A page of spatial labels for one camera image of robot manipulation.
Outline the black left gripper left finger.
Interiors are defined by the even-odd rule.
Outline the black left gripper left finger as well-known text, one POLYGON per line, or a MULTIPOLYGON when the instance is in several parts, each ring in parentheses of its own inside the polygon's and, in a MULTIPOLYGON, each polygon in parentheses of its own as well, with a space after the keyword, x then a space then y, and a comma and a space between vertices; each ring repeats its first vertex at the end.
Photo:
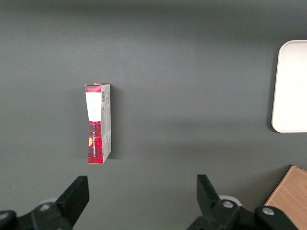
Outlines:
POLYGON ((54 202, 45 202, 18 217, 13 210, 0 212, 2 230, 71 230, 89 202, 87 176, 78 176, 54 202))

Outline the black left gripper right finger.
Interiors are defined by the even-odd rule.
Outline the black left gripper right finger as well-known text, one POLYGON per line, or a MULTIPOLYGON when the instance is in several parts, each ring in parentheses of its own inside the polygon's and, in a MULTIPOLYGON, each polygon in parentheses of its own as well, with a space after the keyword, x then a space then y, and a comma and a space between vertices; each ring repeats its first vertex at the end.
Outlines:
POLYGON ((276 207, 258 206, 253 212, 230 199, 221 199, 205 174, 197 175, 197 201, 202 215, 189 230, 296 230, 276 207))

